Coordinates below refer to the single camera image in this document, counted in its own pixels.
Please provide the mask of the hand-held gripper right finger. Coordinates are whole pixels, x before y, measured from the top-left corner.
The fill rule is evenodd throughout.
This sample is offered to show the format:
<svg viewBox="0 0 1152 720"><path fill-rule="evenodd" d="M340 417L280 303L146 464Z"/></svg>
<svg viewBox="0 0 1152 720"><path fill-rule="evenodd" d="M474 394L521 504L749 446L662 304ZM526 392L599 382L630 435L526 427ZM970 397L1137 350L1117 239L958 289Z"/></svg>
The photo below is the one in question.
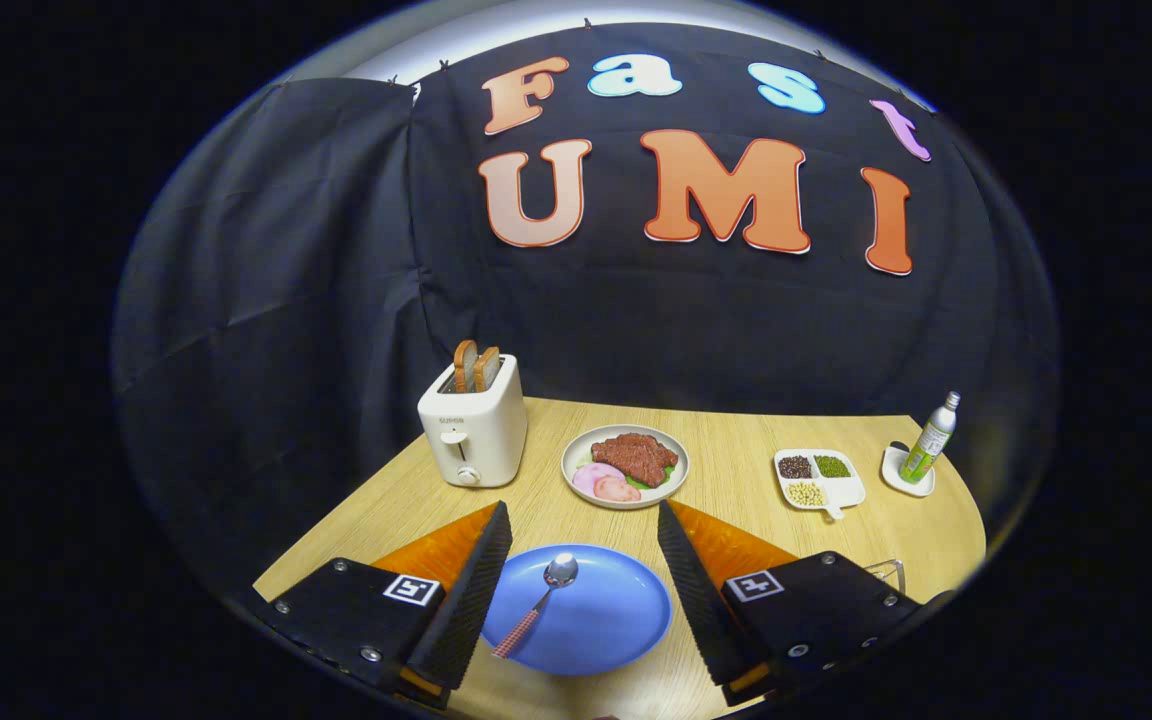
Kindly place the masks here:
<svg viewBox="0 0 1152 720"><path fill-rule="evenodd" d="M840 552L795 556L675 500L659 506L657 538L710 679L732 706L809 691L927 616Z"/></svg>

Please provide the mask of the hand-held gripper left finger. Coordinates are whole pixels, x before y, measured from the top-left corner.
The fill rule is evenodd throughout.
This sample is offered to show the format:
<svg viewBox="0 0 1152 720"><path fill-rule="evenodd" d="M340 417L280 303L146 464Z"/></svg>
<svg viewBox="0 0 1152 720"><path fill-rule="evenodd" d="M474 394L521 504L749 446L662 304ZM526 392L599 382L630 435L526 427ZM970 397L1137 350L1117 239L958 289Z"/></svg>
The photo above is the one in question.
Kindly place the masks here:
<svg viewBox="0 0 1152 720"><path fill-rule="evenodd" d="M271 597L273 628L371 691L444 710L511 548L494 502L371 562L329 559Z"/></svg>

